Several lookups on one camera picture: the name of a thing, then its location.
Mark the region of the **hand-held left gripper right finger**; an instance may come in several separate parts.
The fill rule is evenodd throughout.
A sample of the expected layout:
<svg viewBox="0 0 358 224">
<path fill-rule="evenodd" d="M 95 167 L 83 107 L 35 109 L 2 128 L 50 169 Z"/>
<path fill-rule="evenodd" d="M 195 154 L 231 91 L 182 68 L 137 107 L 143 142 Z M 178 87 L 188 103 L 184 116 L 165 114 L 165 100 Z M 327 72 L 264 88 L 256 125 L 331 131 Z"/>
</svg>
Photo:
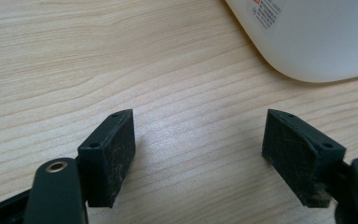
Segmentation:
<svg viewBox="0 0 358 224">
<path fill-rule="evenodd" d="M 331 177 L 345 152 L 344 146 L 299 117 L 275 109 L 268 111 L 262 155 L 303 205 L 329 206 Z"/>
</svg>

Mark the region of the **white plastic bin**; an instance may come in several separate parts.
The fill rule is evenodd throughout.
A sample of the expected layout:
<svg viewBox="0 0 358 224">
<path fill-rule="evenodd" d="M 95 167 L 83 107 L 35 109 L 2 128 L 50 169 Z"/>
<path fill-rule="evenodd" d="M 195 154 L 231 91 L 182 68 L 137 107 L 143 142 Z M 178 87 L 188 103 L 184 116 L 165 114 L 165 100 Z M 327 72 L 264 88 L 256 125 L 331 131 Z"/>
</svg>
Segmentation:
<svg viewBox="0 0 358 224">
<path fill-rule="evenodd" d="M 226 0 L 264 59 L 305 82 L 358 77 L 358 0 Z"/>
</svg>

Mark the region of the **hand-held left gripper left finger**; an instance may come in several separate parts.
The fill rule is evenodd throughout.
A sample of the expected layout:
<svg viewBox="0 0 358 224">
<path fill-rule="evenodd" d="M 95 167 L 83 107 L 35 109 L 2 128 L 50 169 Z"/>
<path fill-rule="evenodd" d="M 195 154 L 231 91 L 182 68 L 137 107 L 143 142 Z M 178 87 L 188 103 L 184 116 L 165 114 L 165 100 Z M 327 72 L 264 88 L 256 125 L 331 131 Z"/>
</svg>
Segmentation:
<svg viewBox="0 0 358 224">
<path fill-rule="evenodd" d="M 112 207 L 136 151 L 131 109 L 109 115 L 78 147 L 89 207 Z"/>
</svg>

